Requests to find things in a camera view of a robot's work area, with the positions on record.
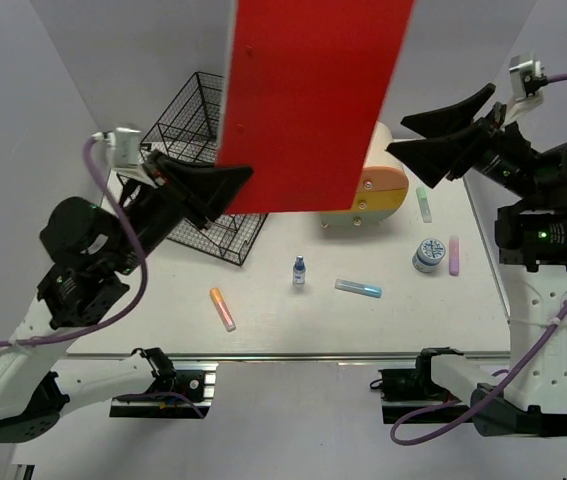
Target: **blue marker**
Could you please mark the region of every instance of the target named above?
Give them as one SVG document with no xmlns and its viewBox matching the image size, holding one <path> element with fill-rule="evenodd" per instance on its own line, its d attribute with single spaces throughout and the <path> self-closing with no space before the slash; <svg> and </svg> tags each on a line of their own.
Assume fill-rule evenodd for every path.
<svg viewBox="0 0 567 480">
<path fill-rule="evenodd" d="M 302 287 L 305 285 L 305 262 L 301 255 L 296 257 L 294 268 L 292 268 L 292 285 L 295 287 Z"/>
<path fill-rule="evenodd" d="M 334 283 L 334 288 L 344 292 L 358 293 L 366 297 L 381 298 L 381 295 L 383 295 L 383 290 L 380 287 L 363 285 L 362 283 L 350 282 L 348 280 L 337 280 Z"/>
</svg>

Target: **red board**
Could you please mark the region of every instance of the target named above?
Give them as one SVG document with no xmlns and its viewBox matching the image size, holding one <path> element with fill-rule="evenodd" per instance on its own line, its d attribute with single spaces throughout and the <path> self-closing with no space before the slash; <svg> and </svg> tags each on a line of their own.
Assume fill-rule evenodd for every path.
<svg viewBox="0 0 567 480">
<path fill-rule="evenodd" d="M 412 0 L 238 0 L 217 165 L 254 175 L 228 213 L 352 204 Z"/>
</svg>

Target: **wire mesh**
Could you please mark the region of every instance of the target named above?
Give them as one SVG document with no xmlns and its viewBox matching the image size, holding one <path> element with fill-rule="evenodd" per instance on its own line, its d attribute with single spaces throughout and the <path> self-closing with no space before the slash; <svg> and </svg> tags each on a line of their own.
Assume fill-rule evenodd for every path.
<svg viewBox="0 0 567 480">
<path fill-rule="evenodd" d="M 192 75 L 141 141 L 143 159 L 152 150 L 160 150 L 184 162 L 214 163 L 222 95 L 223 77 Z M 267 214 L 221 215 L 203 231 L 183 220 L 168 239 L 240 266 L 266 218 Z"/>
</svg>

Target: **small bottle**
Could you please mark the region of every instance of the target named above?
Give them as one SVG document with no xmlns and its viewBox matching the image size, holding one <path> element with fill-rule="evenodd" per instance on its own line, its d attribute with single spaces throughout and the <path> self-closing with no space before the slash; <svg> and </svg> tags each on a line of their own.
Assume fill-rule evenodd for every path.
<svg viewBox="0 0 567 480">
<path fill-rule="evenodd" d="M 292 285 L 295 287 L 302 287 L 305 285 L 305 262 L 303 262 L 303 257 L 301 255 L 296 257 L 294 268 L 292 268 Z"/>
</svg>

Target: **pink marker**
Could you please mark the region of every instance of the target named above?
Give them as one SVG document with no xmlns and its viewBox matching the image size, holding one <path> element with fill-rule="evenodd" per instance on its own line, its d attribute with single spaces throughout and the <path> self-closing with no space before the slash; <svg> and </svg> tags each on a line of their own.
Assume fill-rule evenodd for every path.
<svg viewBox="0 0 567 480">
<path fill-rule="evenodd" d="M 461 266 L 459 264 L 459 237 L 453 235 L 450 237 L 450 275 L 458 276 Z"/>
</svg>

